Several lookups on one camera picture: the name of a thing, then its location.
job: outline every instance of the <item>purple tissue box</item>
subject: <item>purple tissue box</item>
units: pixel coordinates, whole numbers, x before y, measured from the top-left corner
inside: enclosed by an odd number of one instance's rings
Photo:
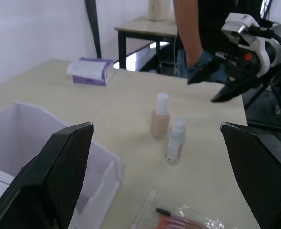
[[[82,57],[70,64],[67,74],[73,76],[74,83],[106,86],[114,76],[113,61]]]

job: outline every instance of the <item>clear bottle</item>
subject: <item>clear bottle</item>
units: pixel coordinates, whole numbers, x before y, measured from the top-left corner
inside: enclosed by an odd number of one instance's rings
[[[175,119],[168,133],[166,160],[170,164],[180,162],[186,139],[185,119]]]

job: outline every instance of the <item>makeup brush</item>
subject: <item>makeup brush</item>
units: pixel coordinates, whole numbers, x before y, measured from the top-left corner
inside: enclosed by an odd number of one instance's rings
[[[190,226],[198,227],[199,229],[209,229],[204,224],[198,223],[198,222],[193,221],[193,220],[189,220],[185,217],[181,217],[181,216],[178,216],[178,215],[175,215],[175,214],[171,214],[170,211],[167,211],[167,210],[164,210],[164,209],[161,209],[161,208],[156,208],[156,212],[158,212],[161,215],[166,216],[166,218],[178,219],[182,222],[185,222],[185,223],[189,224]]]
[[[178,219],[167,217],[167,219],[161,218],[159,222],[160,227],[172,227],[176,229],[200,229],[198,226],[191,225],[189,223],[182,222]]]

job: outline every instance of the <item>white storage box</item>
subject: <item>white storage box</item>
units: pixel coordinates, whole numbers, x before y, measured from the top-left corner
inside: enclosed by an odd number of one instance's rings
[[[53,133],[66,127],[43,108],[13,103],[0,113],[0,171],[16,176]],[[4,183],[10,184],[9,178],[5,177]],[[92,141],[83,188],[69,228],[98,229],[122,178],[120,158]]]

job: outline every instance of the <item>bottle cap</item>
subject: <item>bottle cap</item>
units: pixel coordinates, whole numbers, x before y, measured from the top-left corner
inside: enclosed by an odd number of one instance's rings
[[[159,93],[157,95],[156,115],[166,116],[168,114],[169,95],[166,93]]]
[[[186,120],[183,118],[177,118],[172,123],[172,131],[176,134],[181,134],[186,129]]]

